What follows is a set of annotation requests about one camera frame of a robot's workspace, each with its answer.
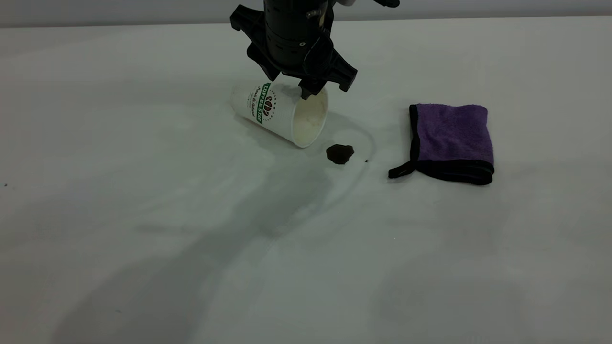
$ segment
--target gray wall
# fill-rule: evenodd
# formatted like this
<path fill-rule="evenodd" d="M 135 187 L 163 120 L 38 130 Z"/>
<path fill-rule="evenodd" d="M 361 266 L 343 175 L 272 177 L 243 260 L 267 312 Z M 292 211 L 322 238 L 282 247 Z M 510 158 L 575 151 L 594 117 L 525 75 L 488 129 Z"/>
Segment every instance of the gray wall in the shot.
<path fill-rule="evenodd" d="M 227 21 L 240 3 L 263 7 L 263 0 L 0 0 L 0 26 L 210 23 Z M 344 20 L 610 15 L 612 0 L 403 0 L 397 9 L 357 0 L 336 12 Z"/>

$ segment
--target cup logo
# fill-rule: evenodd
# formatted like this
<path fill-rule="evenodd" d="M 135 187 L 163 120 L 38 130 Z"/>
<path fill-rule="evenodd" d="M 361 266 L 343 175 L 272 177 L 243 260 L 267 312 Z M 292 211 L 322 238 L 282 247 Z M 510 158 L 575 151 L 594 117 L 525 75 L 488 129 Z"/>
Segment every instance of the cup logo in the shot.
<path fill-rule="evenodd" d="M 276 93 L 270 91 L 270 83 L 258 87 L 251 96 L 251 114 L 259 124 L 269 121 L 276 109 Z"/>

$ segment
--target cup rim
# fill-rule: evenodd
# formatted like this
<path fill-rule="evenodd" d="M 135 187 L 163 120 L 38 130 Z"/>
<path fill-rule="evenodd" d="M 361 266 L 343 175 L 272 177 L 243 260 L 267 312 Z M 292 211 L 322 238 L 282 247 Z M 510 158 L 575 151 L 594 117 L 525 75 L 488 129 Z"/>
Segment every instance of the cup rim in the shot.
<path fill-rule="evenodd" d="M 293 105 L 293 113 L 291 115 L 291 142 L 293 142 L 293 144 L 295 144 L 297 147 L 299 148 L 307 148 L 309 146 L 311 146 L 317 138 L 319 138 L 319 136 L 321 135 L 321 132 L 323 131 L 323 127 L 325 127 L 325 122 L 327 121 L 327 111 L 329 109 L 329 94 L 327 93 L 327 89 L 325 87 L 323 87 L 321 89 L 321 92 L 319 92 L 319 94 L 317 94 L 317 96 L 319 95 L 323 95 L 324 96 L 324 109 L 323 109 L 323 122 L 321 123 L 321 126 L 319 127 L 319 131 L 316 133 L 316 135 L 312 138 L 312 140 L 307 143 L 307 144 L 303 144 L 303 145 L 299 145 L 296 142 L 296 139 L 293 135 L 293 129 L 294 129 L 294 119 L 296 117 L 296 111 L 297 111 L 297 104 L 299 104 L 299 102 L 303 99 L 299 99 L 294 105 Z"/>

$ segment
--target towel black trim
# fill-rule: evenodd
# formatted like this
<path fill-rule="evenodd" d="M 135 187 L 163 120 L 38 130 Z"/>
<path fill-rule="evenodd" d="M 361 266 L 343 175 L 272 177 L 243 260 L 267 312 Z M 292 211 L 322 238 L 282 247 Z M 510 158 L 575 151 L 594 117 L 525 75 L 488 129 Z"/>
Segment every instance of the towel black trim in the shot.
<path fill-rule="evenodd" d="M 416 105 L 410 105 L 410 126 L 412 143 L 410 146 L 410 161 L 400 167 L 389 170 L 389 179 L 407 176 L 420 171 L 429 177 L 450 182 L 464 182 L 474 185 L 488 185 L 493 181 L 495 169 L 493 165 L 484 160 L 421 160 L 420 137 L 417 130 L 419 123 L 419 110 Z"/>

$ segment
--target microfiber cloth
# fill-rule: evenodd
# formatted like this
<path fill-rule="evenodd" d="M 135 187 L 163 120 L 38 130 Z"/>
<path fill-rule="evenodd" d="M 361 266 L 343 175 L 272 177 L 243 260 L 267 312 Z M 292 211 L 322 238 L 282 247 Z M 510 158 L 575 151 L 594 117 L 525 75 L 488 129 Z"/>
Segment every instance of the microfiber cloth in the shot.
<path fill-rule="evenodd" d="M 487 114 L 480 105 L 411 105 L 410 161 L 389 170 L 389 178 L 417 170 L 444 181 L 490 184 L 495 170 Z"/>

